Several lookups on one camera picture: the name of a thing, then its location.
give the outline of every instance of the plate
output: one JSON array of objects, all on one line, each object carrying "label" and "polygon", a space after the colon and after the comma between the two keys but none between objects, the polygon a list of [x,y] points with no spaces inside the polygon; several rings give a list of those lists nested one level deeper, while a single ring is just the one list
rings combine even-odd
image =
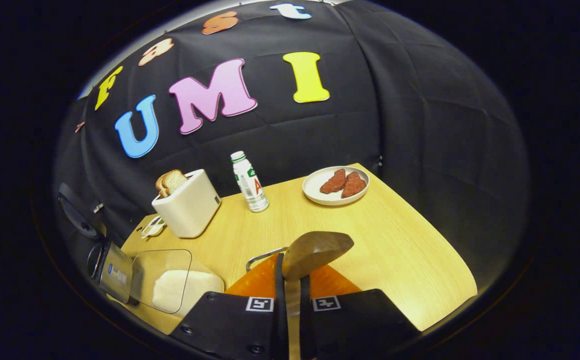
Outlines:
[{"label": "plate", "polygon": [[[365,187],[363,190],[347,198],[341,198],[341,193],[343,193],[343,190],[333,193],[322,193],[320,191],[322,186],[328,182],[328,180],[334,176],[334,172],[339,169],[345,170],[345,176],[348,176],[348,174],[356,171],[359,174],[359,178],[365,182]],[[312,200],[313,202],[321,205],[327,205],[329,207],[335,207],[336,205],[354,203],[355,201],[361,199],[361,197],[368,191],[369,186],[370,176],[368,176],[365,171],[352,166],[331,166],[322,168],[308,175],[308,177],[306,177],[303,181],[302,188],[305,196],[307,196],[308,199]]]}]

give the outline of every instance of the small dish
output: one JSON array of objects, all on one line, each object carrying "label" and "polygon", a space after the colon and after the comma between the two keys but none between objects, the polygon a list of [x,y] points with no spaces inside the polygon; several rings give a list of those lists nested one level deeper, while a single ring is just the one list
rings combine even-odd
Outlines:
[{"label": "small dish", "polygon": [[[320,191],[322,186],[328,182],[332,176],[334,176],[335,171],[340,169],[345,170],[345,176],[348,176],[352,172],[357,172],[359,174],[359,178],[365,182],[365,187],[363,190],[347,198],[341,198],[341,193],[343,190],[333,193],[322,193]],[[337,205],[354,203],[355,201],[361,199],[361,197],[364,196],[364,194],[368,191],[369,186],[370,176],[368,176],[365,171],[352,166],[330,166],[317,170],[308,175],[303,181],[302,188],[305,196],[313,202],[329,207],[335,207]]]},{"label": "small dish", "polygon": [[147,237],[156,237],[162,232],[165,226],[165,221],[161,216],[156,216],[153,218],[148,225],[146,225],[141,231],[141,239]]}]

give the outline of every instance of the toast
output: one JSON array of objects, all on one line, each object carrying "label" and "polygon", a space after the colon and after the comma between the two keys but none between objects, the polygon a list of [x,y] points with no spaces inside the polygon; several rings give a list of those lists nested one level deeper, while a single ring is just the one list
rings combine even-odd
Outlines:
[{"label": "toast", "polygon": [[181,170],[171,170],[157,178],[155,187],[159,192],[159,196],[167,198],[171,196],[176,189],[180,188],[188,178],[181,172]]}]

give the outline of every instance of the pink letter m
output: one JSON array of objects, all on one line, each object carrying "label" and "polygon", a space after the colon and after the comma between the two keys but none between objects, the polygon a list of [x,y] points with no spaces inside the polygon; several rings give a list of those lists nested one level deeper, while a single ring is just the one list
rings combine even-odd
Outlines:
[{"label": "pink letter m", "polygon": [[251,98],[244,84],[242,66],[244,59],[231,59],[220,63],[212,74],[207,88],[193,77],[186,77],[175,82],[169,92],[176,96],[178,109],[181,112],[182,134],[190,134],[201,128],[204,121],[195,116],[192,106],[210,121],[217,118],[219,96],[223,97],[223,116],[237,116],[257,107],[257,101]]}]

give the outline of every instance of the letter u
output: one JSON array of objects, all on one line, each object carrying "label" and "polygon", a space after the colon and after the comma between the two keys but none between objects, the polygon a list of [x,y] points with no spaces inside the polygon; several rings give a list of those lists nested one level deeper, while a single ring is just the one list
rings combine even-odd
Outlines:
[{"label": "letter u", "polygon": [[159,138],[159,124],[155,117],[155,109],[153,102],[156,96],[149,95],[136,105],[136,110],[141,113],[143,118],[143,125],[145,125],[145,137],[141,141],[137,141],[135,133],[132,131],[130,118],[132,118],[132,111],[128,111],[114,123],[114,129],[119,133],[119,140],[123,150],[131,158],[140,158],[146,155],[157,144]]}]

